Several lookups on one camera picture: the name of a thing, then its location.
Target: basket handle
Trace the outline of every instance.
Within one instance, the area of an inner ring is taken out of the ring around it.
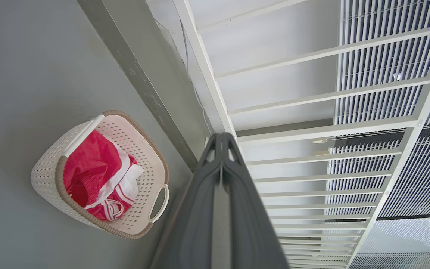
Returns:
[[[154,200],[154,203],[152,204],[152,208],[150,208],[149,212],[149,222],[154,223],[156,222],[160,216],[162,216],[163,212],[165,211],[165,208],[167,208],[167,204],[169,203],[169,186],[167,184],[164,184],[162,187],[159,188],[159,191],[157,191],[157,196],[159,197],[160,191],[162,189],[165,189],[165,198],[163,200],[162,207],[160,208],[160,211],[157,213],[157,215],[154,216],[154,218],[151,218],[150,215],[152,215],[152,211],[154,210],[155,201],[157,201],[157,198]]]

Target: beige basket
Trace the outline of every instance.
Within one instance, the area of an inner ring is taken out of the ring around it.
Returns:
[[[135,157],[145,170],[137,179],[138,195],[135,203],[121,219],[112,222],[92,216],[70,198],[64,187],[63,172],[67,157],[92,130],[97,130]],[[82,223],[128,239],[145,235],[162,215],[169,201],[168,179],[167,164],[157,147],[132,118],[120,111],[105,112],[70,129],[44,153],[31,172],[32,186],[53,206]],[[162,189],[165,189],[162,208],[154,218],[150,218],[155,200]]]

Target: brown braided rim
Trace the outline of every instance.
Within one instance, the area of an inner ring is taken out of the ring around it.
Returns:
[[[147,133],[145,133],[145,131],[142,130],[142,128],[140,128],[140,126],[133,120],[133,118],[131,118],[128,114],[125,114],[124,112],[117,111],[117,110],[110,110],[110,111],[104,112],[102,114],[104,115],[104,117],[109,116],[109,115],[117,115],[117,116],[120,116],[120,117],[126,119],[145,138],[145,140],[147,140],[149,145],[152,147],[152,149],[155,151],[157,156],[162,161],[163,168],[165,170],[165,181],[164,182],[165,182],[165,184],[167,184],[169,182],[169,170],[167,169],[167,162],[163,158],[162,153],[160,153],[157,146],[153,143],[153,141],[149,138],[149,136],[147,136]],[[69,194],[67,193],[67,191],[64,187],[63,175],[64,175],[64,167],[65,167],[66,162],[67,162],[67,157],[61,156],[57,162],[56,171],[55,171],[55,184],[56,184],[57,192],[59,193],[59,195],[61,196],[61,198],[63,199],[63,201],[65,203],[67,203],[72,209],[74,209],[81,216],[83,216],[84,218],[89,220],[91,223],[94,223],[94,225],[97,225],[99,228],[104,229],[113,235],[117,235],[119,237],[126,238],[126,239],[139,239],[142,236],[144,236],[146,233],[148,233],[150,228],[152,228],[152,223],[148,223],[148,225],[140,233],[138,233],[136,235],[131,235],[131,234],[125,233],[123,231],[117,230],[116,228],[109,226],[107,223],[105,223],[105,222],[99,220],[98,218],[92,216],[91,213],[89,213],[84,208],[82,208],[82,206],[80,206],[78,203],[76,203],[69,196]]]

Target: gray floor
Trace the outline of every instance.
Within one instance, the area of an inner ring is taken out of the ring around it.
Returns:
[[[79,223],[43,200],[29,173],[65,131],[109,109],[147,131],[175,194],[188,167],[75,0],[0,0],[0,268],[147,268],[163,216],[140,240]]]

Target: red and white garment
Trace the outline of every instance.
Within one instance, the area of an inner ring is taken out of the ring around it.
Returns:
[[[143,172],[134,157],[94,130],[67,158],[64,186],[93,216],[113,221],[134,203]]]

